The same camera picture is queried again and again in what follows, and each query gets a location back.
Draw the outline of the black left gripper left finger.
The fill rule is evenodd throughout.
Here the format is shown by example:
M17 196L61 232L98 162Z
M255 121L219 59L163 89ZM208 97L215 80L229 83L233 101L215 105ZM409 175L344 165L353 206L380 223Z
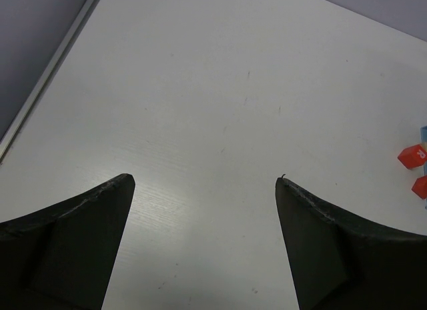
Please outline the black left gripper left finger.
M2 309L101 309L135 180L120 174L1 223Z

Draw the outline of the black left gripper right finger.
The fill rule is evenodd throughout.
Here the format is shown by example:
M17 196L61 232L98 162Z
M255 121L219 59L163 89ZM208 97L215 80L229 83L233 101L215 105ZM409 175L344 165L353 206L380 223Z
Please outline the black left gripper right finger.
M426 237L280 177L276 205L300 309L425 309Z

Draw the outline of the light blue plastic box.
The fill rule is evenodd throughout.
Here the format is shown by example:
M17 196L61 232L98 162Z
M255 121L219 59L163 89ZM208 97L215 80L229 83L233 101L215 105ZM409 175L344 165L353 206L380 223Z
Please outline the light blue plastic box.
M423 144L426 145L427 142L427 126L423 126L420 128L420 139ZM424 164L424 174L427 175L427 163Z

